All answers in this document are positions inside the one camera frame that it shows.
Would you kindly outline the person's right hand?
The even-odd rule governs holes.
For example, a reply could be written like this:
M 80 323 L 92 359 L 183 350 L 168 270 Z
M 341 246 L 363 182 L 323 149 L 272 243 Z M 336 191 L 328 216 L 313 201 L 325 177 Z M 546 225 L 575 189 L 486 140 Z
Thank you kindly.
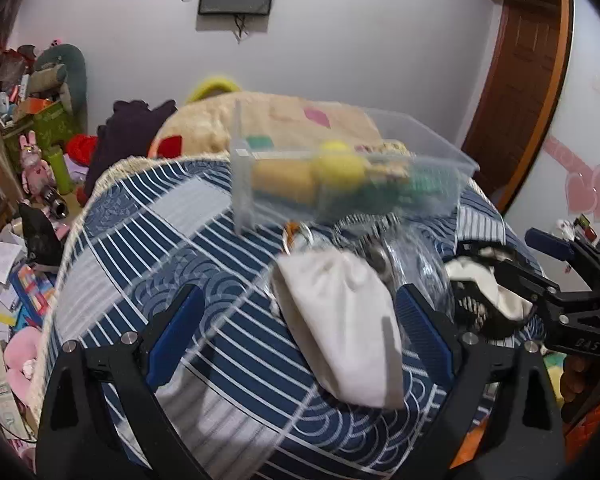
M 580 356 L 566 356 L 560 378 L 565 404 L 586 399 L 600 382 L 600 364 Z

